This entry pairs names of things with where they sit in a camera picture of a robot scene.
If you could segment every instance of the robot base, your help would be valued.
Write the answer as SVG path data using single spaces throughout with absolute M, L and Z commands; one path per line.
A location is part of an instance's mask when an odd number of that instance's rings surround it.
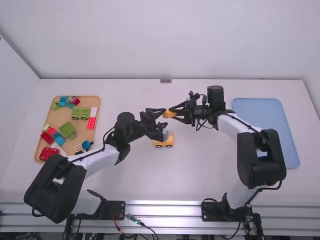
M 228 209 L 223 201 L 201 204 L 201 217 L 204 222 L 244 222 L 246 215 L 250 215 L 251 212 L 251 207 Z
M 92 215 L 77 214 L 74 219 L 81 220 L 117 220 L 125 219 L 126 202 L 124 201 L 103 201 Z

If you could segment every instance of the green toy block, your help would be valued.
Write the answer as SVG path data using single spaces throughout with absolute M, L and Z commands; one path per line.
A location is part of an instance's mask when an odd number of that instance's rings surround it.
M 90 112 L 91 112 L 90 108 L 87 108 L 87 107 L 82 108 L 82 110 L 81 110 L 81 119 L 82 120 L 88 120 L 89 117 L 90 117 Z
M 80 113 L 81 113 L 81 109 L 79 107 L 75 107 L 71 113 L 71 118 L 73 120 L 80 119 Z
M 50 125 L 46 124 L 42 129 L 43 129 L 43 131 L 47 131 L 48 128 L 50 128 Z
M 51 104 L 51 109 L 52 110 L 58 110 L 58 109 L 60 109 L 61 107 L 59 106 L 59 103 L 58 102 L 56 102 L 56 101 L 54 101 L 54 102 L 52 102 L 52 104 Z
M 71 138 L 74 139 L 76 137 L 76 129 L 74 126 L 72 126 L 71 122 L 66 122 L 61 127 L 59 127 L 59 130 L 65 138 Z

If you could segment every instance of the white wall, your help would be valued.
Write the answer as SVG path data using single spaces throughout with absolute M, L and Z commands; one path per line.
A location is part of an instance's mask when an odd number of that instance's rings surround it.
M 299 78 L 319 115 L 319 9 L 318 0 L 0 0 L 0 29 L 44 78 Z
M 0 180 L 25 121 L 39 78 L 0 36 Z

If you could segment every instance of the red toy car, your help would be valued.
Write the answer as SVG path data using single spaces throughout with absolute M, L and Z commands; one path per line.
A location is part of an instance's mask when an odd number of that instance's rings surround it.
M 40 153 L 39 159 L 43 161 L 47 161 L 49 157 L 53 154 L 60 153 L 59 149 L 56 148 L 50 148 L 50 147 L 44 147 Z

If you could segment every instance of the green toy car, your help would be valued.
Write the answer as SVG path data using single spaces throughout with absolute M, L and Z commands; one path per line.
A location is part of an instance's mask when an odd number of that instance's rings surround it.
M 82 110 L 81 110 L 81 119 L 82 120 L 88 120 L 89 117 L 90 117 L 90 111 L 91 111 L 90 108 L 87 108 L 87 107 L 82 108 Z
M 59 127 L 59 130 L 62 136 L 64 136 L 65 138 L 74 139 L 76 137 L 76 130 L 69 121 L 63 124 L 61 127 Z
M 73 120 L 78 120 L 78 119 L 80 119 L 80 113 L 81 113 L 80 108 L 75 107 L 75 108 L 73 109 L 72 113 L 71 113 L 71 118 L 72 118 Z

